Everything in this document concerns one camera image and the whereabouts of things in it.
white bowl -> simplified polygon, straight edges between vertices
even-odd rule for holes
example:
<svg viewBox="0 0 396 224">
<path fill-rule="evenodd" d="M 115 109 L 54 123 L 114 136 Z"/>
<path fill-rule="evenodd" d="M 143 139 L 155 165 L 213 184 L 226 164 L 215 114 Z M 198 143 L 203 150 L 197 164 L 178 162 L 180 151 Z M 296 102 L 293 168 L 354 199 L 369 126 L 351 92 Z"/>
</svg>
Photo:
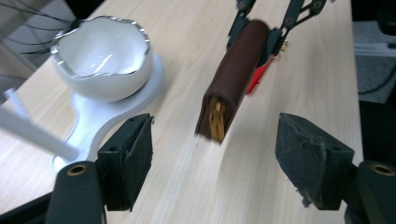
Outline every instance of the white bowl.
<svg viewBox="0 0 396 224">
<path fill-rule="evenodd" d="M 98 16 L 59 33 L 51 48 L 61 78 L 77 93 L 112 102 L 138 91 L 152 69 L 145 30 L 135 21 Z"/>
</svg>

light wood tabletop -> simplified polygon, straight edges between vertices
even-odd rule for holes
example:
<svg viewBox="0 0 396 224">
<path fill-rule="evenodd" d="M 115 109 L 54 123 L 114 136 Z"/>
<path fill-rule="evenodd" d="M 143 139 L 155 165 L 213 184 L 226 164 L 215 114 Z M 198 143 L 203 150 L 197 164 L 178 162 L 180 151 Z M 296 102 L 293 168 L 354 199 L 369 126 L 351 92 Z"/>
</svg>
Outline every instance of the light wood tabletop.
<svg viewBox="0 0 396 224">
<path fill-rule="evenodd" d="M 289 1 L 257 1 L 249 17 L 279 26 Z M 154 155 L 134 211 L 108 223 L 344 223 L 340 211 L 304 208 L 275 157 L 280 112 L 309 119 L 356 150 L 360 115 L 349 1 L 330 2 L 295 29 L 289 49 L 246 96 L 222 145 L 194 134 L 202 97 L 226 50 L 234 0 L 106 0 L 94 15 L 138 21 L 163 60 Z M 18 90 L 32 121 L 60 139 L 75 114 L 51 60 Z M 12 109 L 10 102 L 4 106 Z M 52 155 L 0 130 L 0 214 L 52 191 Z"/>
</svg>

brown leather case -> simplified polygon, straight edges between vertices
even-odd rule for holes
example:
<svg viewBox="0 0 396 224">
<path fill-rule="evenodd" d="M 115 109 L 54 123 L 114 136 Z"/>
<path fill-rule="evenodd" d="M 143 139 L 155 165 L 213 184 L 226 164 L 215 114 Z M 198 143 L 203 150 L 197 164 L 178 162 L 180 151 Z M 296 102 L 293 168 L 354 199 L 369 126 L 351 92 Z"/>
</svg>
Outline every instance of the brown leather case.
<svg viewBox="0 0 396 224">
<path fill-rule="evenodd" d="M 204 95 L 195 133 L 212 139 L 209 110 L 210 101 L 213 98 L 226 104 L 223 120 L 224 132 L 225 134 L 228 132 L 245 96 L 248 83 L 265 51 L 268 35 L 269 28 L 262 21 L 250 21 L 242 30 L 240 36 L 224 55 L 212 83 Z"/>
</svg>

white stand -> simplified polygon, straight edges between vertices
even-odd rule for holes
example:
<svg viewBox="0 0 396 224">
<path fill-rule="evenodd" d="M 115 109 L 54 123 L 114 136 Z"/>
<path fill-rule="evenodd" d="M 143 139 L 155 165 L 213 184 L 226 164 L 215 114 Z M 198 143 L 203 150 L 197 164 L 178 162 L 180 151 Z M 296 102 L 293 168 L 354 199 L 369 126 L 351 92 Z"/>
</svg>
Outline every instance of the white stand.
<svg viewBox="0 0 396 224">
<path fill-rule="evenodd" d="M 127 120 L 148 106 L 163 88 L 163 65 L 157 54 L 153 54 L 153 69 L 147 83 L 132 96 L 117 102 L 103 103 L 72 94 L 76 111 L 73 131 L 66 144 L 78 150 L 73 161 L 61 157 L 52 158 L 52 168 L 59 172 L 66 165 L 76 161 L 94 161 L 103 138 L 116 124 Z"/>
</svg>

red pen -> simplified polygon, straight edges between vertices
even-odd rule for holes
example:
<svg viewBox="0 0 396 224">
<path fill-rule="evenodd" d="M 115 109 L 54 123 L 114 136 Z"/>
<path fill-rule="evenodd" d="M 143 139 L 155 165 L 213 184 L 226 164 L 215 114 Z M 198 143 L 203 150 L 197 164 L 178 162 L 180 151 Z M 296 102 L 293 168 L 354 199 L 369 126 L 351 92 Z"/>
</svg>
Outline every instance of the red pen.
<svg viewBox="0 0 396 224">
<path fill-rule="evenodd" d="M 267 63 L 265 63 L 264 65 L 262 65 L 256 69 L 256 71 L 254 72 L 253 78 L 250 80 L 250 83 L 248 84 L 247 94 L 251 94 L 251 92 L 256 87 L 256 85 L 260 83 L 259 82 L 260 78 L 264 75 L 265 71 L 271 65 L 271 63 L 275 57 L 276 57 L 275 55 L 271 56 L 270 59 L 267 61 Z"/>
</svg>

